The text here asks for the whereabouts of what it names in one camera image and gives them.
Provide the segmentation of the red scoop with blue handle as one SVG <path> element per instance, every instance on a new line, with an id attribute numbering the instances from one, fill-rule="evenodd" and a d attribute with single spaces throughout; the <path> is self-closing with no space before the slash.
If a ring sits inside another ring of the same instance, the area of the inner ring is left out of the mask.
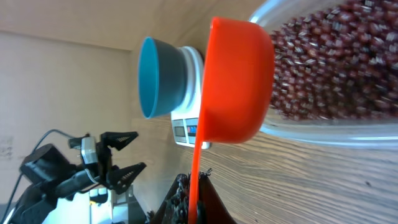
<path id="1" fill-rule="evenodd" d="M 197 221 L 201 147 L 240 144 L 259 131 L 271 100 L 274 46 L 258 24 L 214 17 L 205 57 L 193 151 L 188 223 Z"/>

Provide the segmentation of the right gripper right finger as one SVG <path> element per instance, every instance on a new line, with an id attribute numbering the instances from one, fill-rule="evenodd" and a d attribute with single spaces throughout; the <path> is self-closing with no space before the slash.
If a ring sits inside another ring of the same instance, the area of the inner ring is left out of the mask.
<path id="1" fill-rule="evenodd" d="M 212 170 L 199 175 L 196 224 L 236 224 L 211 183 Z"/>

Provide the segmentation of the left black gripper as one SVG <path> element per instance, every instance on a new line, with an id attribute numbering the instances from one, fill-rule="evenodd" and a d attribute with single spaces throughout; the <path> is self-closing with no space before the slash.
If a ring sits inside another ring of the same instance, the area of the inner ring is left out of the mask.
<path id="1" fill-rule="evenodd" d="M 147 167 L 145 163 L 128 166 L 120 169 L 113 166 L 111 148 L 121 151 L 128 146 L 138 132 L 105 132 L 100 135 L 101 142 L 97 146 L 97 171 L 95 181 L 107 189 L 114 190 L 117 194 L 125 193 L 135 178 Z"/>

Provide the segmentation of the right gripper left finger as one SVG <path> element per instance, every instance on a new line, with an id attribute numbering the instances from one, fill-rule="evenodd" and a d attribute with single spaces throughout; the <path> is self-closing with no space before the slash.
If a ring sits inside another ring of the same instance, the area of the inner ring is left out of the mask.
<path id="1" fill-rule="evenodd" d="M 150 223 L 188 223 L 189 192 L 190 175 L 179 174 L 176 176 L 160 208 L 150 219 Z"/>

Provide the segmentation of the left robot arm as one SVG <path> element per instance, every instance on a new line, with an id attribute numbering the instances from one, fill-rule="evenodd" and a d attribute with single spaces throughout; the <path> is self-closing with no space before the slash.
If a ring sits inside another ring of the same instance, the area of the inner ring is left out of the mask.
<path id="1" fill-rule="evenodd" d="M 19 168 L 20 176 L 30 185 L 14 207 L 6 207 L 2 223 L 42 223 L 56 209 L 58 199 L 72 201 L 75 194 L 99 185 L 125 193 L 146 164 L 120 168 L 113 164 L 111 151 L 124 149 L 137 137 L 137 132 L 105 132 L 99 139 L 90 134 L 70 136 L 69 148 L 80 152 L 78 165 L 70 163 L 53 144 L 37 144 Z"/>

